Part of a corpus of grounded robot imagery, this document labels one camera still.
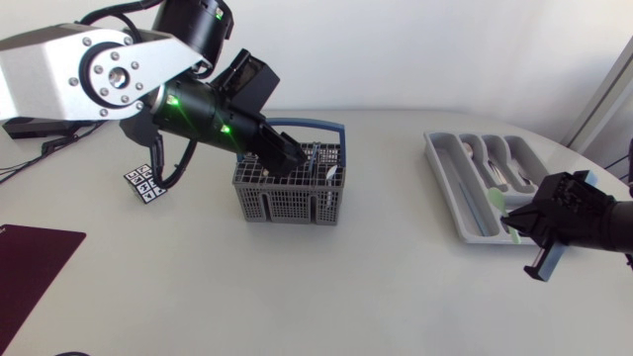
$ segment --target white wall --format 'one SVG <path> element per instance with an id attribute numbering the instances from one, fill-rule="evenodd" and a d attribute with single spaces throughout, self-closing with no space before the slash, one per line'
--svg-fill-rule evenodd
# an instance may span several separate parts
<path id="1" fill-rule="evenodd" d="M 114 0 L 11 1 L 0 38 Z M 228 0 L 282 78 L 270 109 L 443 109 L 560 139 L 633 35 L 631 0 Z M 154 11 L 134 15 L 149 28 Z M 107 25 L 118 26 L 116 22 Z"/>

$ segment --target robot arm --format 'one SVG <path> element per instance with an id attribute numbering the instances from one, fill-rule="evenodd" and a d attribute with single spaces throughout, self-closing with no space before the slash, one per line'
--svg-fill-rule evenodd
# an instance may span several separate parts
<path id="1" fill-rule="evenodd" d="M 532 203 L 501 221 L 529 235 L 541 252 L 530 277 L 548 281 L 567 246 L 627 254 L 633 262 L 633 202 L 617 202 L 585 180 L 588 172 L 545 177 Z"/>
<path id="2" fill-rule="evenodd" d="M 0 120 L 121 120 L 127 137 L 150 148 L 154 181 L 173 186 L 197 142 L 259 155 L 272 175 L 306 161 L 298 143 L 276 133 L 260 110 L 279 78 L 246 50 L 210 83 L 233 26 L 222 0 L 166 0 L 152 31 L 130 33 L 91 25 L 162 0 L 95 11 L 64 24 L 0 41 Z M 171 177 L 162 180 L 159 130 L 190 139 Z"/>

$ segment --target table surface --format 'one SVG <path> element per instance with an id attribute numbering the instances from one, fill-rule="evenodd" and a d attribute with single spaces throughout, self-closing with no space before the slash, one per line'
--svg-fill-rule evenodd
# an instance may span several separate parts
<path id="1" fill-rule="evenodd" d="M 520 134 L 552 173 L 591 169 L 599 189 L 627 200 L 595 164 L 460 114 L 267 114 L 346 125 L 338 226 L 245 222 L 234 155 L 204 145 L 181 182 L 146 206 L 123 175 L 148 152 L 109 123 L 0 186 L 0 223 L 87 233 L 6 355 L 631 354 L 624 256 L 571 248 L 542 283 L 522 270 L 535 246 L 465 244 L 422 134 Z M 186 141 L 165 138 L 176 162 Z M 4 139 L 0 166 L 35 156 L 41 142 Z"/>

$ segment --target wire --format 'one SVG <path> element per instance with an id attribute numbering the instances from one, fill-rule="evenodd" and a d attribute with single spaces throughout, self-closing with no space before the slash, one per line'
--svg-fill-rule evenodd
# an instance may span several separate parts
<path id="1" fill-rule="evenodd" d="M 154 140 L 154 144 L 149 148 L 149 157 L 151 159 L 151 178 L 154 180 L 154 184 L 158 188 L 169 189 L 176 185 L 189 165 L 191 157 L 193 157 L 196 151 L 197 141 L 194 139 L 189 140 L 185 153 L 180 158 L 180 163 L 176 165 L 176 169 L 166 179 L 162 179 L 162 168 L 164 165 L 162 136 L 159 134 Z"/>
<path id="2" fill-rule="evenodd" d="M 100 10 L 96 10 L 86 15 L 79 24 L 92 25 L 98 20 L 106 18 L 108 16 L 114 16 L 118 14 L 127 14 L 130 12 L 136 12 L 140 10 L 146 10 L 160 4 L 163 0 L 141 0 L 131 3 L 109 6 Z"/>
<path id="3" fill-rule="evenodd" d="M 16 167 L 20 167 L 21 165 L 26 164 L 26 163 L 27 163 L 27 162 L 22 162 L 22 163 L 20 163 L 20 164 L 16 164 L 16 165 L 11 166 L 11 167 L 0 168 L 0 170 L 13 170 L 13 169 L 15 169 Z"/>
<path id="4" fill-rule="evenodd" d="M 90 356 L 90 355 L 88 355 L 87 353 L 79 352 L 79 351 L 70 351 L 70 352 L 60 353 L 56 356 Z"/>
<path id="5" fill-rule="evenodd" d="M 15 165 L 15 166 L 13 166 L 13 167 L 9 167 L 9 168 L 14 168 L 14 167 L 19 167 L 19 168 L 15 168 L 15 169 L 7 169 L 5 172 L 0 173 L 0 176 L 7 174 L 7 176 L 6 176 L 6 177 L 4 177 L 4 178 L 0 179 L 0 184 L 2 184 L 2 183 L 4 183 L 4 182 L 8 181 L 9 179 L 13 178 L 16 174 L 18 174 L 18 173 L 22 172 L 23 170 L 25 170 L 25 169 L 27 169 L 27 168 L 31 167 L 31 166 L 32 166 L 32 165 L 34 165 L 34 164 L 36 164 L 36 163 L 40 162 L 40 161 L 41 161 L 41 160 L 43 160 L 44 158 L 46 158 L 46 157 L 48 157 L 48 156 L 52 155 L 53 153 L 55 153 L 55 152 L 57 152 L 57 151 L 59 151 L 59 150 L 61 150 L 61 149 L 64 149 L 64 148 L 66 148 L 66 147 L 68 147 L 68 146 L 72 145 L 73 143 L 76 143 L 77 141 L 79 141 L 79 140 L 80 140 L 80 139 L 82 139 L 83 137 L 85 137 L 85 136 L 87 136 L 87 135 L 89 135 L 89 134 L 93 133 L 93 132 L 94 132 L 94 131 L 96 131 L 97 129 L 99 129 L 101 126 L 103 126 L 103 124 L 104 124 L 104 123 L 105 123 L 105 122 L 103 122 L 103 121 L 101 121 L 101 122 L 97 122 L 97 123 L 95 124 L 95 127 L 94 127 L 94 128 L 90 129 L 89 131 L 87 131 L 87 132 L 85 132 L 85 133 L 83 133 L 83 134 L 81 134 L 81 135 L 76 135 L 76 136 L 73 138 L 73 140 L 71 140 L 70 142 L 65 143 L 65 144 L 63 144 L 63 145 L 60 145 L 60 146 L 55 146 L 55 147 L 54 147 L 51 151 L 46 152 L 46 153 L 44 153 L 44 152 L 43 152 L 40 156 L 38 156 L 38 157 L 36 157 L 36 158 L 33 158 L 32 160 L 29 160 L 29 161 L 26 161 L 26 162 L 23 162 L 23 163 L 20 163 L 20 164 L 16 164 L 16 165 Z"/>
<path id="6" fill-rule="evenodd" d="M 204 71 L 197 73 L 195 71 L 191 71 L 191 77 L 194 79 L 207 79 L 214 72 L 213 66 L 205 68 Z"/>
<path id="7" fill-rule="evenodd" d="M 140 32 L 138 31 L 138 28 L 136 27 L 135 23 L 130 20 L 129 17 L 124 14 L 115 14 L 112 16 L 116 17 L 117 19 L 123 21 L 124 23 L 126 23 L 126 25 L 128 25 L 128 28 L 130 28 L 131 32 L 130 36 L 132 36 L 132 40 L 134 40 L 135 44 L 140 44 L 142 42 L 142 38 L 140 37 Z"/>

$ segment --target cutlery basket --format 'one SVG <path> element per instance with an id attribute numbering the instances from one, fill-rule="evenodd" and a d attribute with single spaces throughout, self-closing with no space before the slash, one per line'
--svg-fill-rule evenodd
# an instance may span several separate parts
<path id="1" fill-rule="evenodd" d="M 345 185 L 345 126 L 312 119 L 267 122 L 337 132 L 339 143 L 301 143 L 308 160 L 285 177 L 268 176 L 255 154 L 239 155 L 232 183 L 244 218 L 248 222 L 337 224 Z"/>

